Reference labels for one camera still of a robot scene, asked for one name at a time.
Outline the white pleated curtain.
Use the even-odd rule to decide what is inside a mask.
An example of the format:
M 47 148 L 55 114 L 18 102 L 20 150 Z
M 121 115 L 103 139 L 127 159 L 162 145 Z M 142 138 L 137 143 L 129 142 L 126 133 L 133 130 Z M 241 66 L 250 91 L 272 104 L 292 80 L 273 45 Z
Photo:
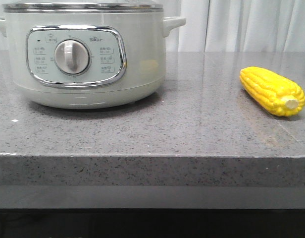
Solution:
M 157 0 L 159 12 L 4 12 L 0 0 L 0 38 L 23 49 L 29 33 L 51 26 L 72 27 L 94 42 L 101 28 L 104 46 L 131 53 L 305 52 L 305 0 Z

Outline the yellow corn cob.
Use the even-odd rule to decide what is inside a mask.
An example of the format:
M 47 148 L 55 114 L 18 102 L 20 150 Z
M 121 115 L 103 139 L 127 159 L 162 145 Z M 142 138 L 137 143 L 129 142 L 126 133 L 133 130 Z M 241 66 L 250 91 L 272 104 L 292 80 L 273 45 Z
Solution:
M 305 106 L 301 86 L 266 68 L 250 66 L 241 69 L 240 82 L 247 93 L 272 115 L 291 117 Z

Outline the pale green electric cooking pot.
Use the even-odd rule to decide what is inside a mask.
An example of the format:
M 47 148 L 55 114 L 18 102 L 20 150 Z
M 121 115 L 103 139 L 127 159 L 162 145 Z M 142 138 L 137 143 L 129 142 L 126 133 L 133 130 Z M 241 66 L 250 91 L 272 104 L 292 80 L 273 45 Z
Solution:
M 162 9 L 5 9 L 13 81 L 38 104 L 97 109 L 128 104 L 165 80 L 165 38 L 183 17 Z

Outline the glass pot lid steel rim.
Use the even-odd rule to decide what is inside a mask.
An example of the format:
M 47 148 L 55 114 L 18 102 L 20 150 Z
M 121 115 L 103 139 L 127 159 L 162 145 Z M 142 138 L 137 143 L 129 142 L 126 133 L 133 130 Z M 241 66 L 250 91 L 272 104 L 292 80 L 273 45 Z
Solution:
M 153 0 L 17 0 L 2 5 L 4 12 L 159 12 Z

